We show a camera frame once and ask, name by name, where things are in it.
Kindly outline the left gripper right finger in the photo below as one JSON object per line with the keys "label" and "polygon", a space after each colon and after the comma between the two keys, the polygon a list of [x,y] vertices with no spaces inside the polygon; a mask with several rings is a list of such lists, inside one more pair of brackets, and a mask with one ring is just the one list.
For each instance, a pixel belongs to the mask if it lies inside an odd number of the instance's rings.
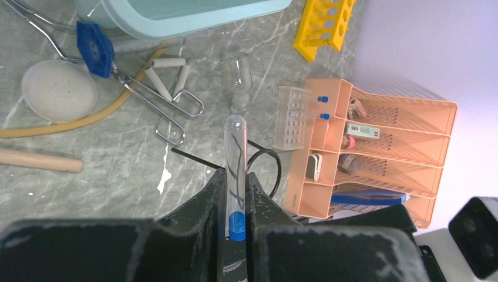
{"label": "left gripper right finger", "polygon": [[428,281],[403,205],[301,224],[247,176],[249,281]]}

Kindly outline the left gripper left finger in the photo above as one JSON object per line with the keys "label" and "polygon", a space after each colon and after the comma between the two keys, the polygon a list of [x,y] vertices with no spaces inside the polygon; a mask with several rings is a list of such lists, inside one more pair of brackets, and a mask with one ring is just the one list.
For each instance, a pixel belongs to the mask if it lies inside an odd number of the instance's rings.
{"label": "left gripper left finger", "polygon": [[2,281],[221,281],[226,174],[161,219],[24,219],[1,231]]}

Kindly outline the yellow test tube rack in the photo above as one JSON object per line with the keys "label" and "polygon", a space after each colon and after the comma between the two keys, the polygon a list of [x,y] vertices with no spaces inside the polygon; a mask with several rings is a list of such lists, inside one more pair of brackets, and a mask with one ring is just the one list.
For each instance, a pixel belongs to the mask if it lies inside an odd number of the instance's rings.
{"label": "yellow test tube rack", "polygon": [[318,48],[339,52],[345,42],[355,0],[306,1],[292,46],[307,61],[315,60]]}

